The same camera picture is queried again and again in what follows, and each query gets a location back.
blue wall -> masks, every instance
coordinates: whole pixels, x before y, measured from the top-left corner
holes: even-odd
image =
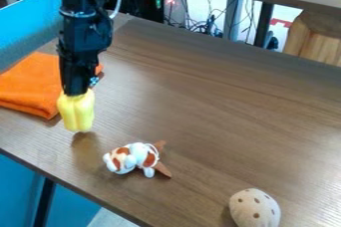
[[[29,227],[34,221],[44,177],[0,155],[0,226]],[[48,227],[87,226],[100,206],[57,186]]]
[[[22,0],[0,10],[0,70],[58,34],[61,0]],[[44,178],[0,155],[0,227],[30,227]],[[100,206],[57,186],[48,227],[83,227]]]

folded towel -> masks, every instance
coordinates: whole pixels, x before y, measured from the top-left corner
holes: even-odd
[[[0,107],[19,112],[51,119],[61,91],[59,60],[53,55],[35,52],[0,75]]]

table leg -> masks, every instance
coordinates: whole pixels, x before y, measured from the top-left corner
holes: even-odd
[[[256,37],[254,40],[254,46],[259,48],[266,48],[265,42],[268,36],[268,30],[270,26],[270,21],[272,18],[273,4],[263,2],[260,10],[260,17],[257,26]]]
[[[45,178],[42,194],[40,195],[39,205],[34,220],[34,227],[45,227],[49,216],[49,210],[56,183],[49,178]]]

toy cookie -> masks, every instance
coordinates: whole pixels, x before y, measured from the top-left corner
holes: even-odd
[[[252,188],[234,194],[229,210],[238,227],[278,227],[280,208],[265,192]]]
[[[156,170],[171,177],[171,172],[160,162],[160,154],[165,144],[165,141],[155,144],[130,143],[106,153],[103,161],[110,171],[117,174],[127,174],[137,167],[142,169],[148,178],[154,177]]]

toy bell pepper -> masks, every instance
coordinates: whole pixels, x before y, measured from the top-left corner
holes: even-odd
[[[88,89],[80,96],[67,96],[61,93],[57,100],[58,110],[64,120],[64,126],[70,131],[87,131],[94,121],[94,91]]]

